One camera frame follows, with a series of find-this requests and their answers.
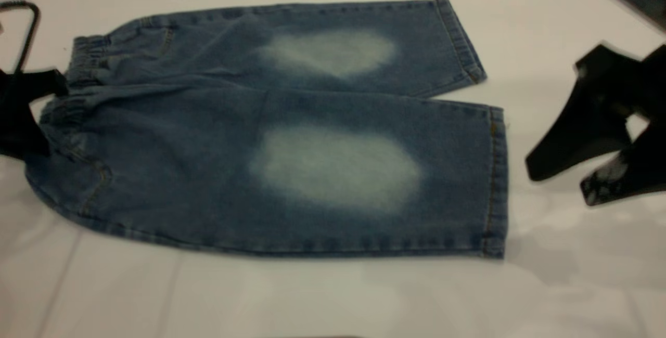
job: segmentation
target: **white table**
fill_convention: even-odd
[[[76,35],[150,14],[283,2],[32,0],[43,21],[28,68],[67,67]],[[0,159],[0,337],[666,336],[666,195],[594,210],[578,182],[601,158],[543,184],[524,157],[600,40],[640,57],[664,35],[611,0],[451,0],[490,79],[442,98],[506,109],[511,184],[504,262],[266,260],[180,251],[92,233]],[[2,14],[10,70],[28,13]],[[644,124],[632,120],[634,132]]]

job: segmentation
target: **jeans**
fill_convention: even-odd
[[[89,229],[284,257],[479,255],[507,231],[502,110],[448,0],[152,16],[79,37],[27,178]]]

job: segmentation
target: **hem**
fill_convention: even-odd
[[[449,35],[451,44],[454,46],[460,67],[467,73],[469,79],[474,84],[483,82],[488,76],[451,3],[449,0],[435,0],[435,5],[444,29]]]

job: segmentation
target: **white background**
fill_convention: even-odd
[[[33,0],[29,68],[67,67],[75,35],[167,11],[360,0]],[[666,336],[666,195],[589,209],[578,182],[600,158],[542,184],[524,157],[600,40],[645,56],[664,35],[612,0],[451,0],[489,79],[442,96],[504,107],[506,260],[269,260],[92,233],[60,218],[0,158],[2,338],[624,338]],[[10,69],[27,14],[2,14]],[[643,124],[631,121],[634,133]]]

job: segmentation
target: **elastic waistband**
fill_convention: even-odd
[[[95,70],[103,67],[109,36],[94,35],[74,39],[72,58],[65,76],[71,87],[95,84]]]

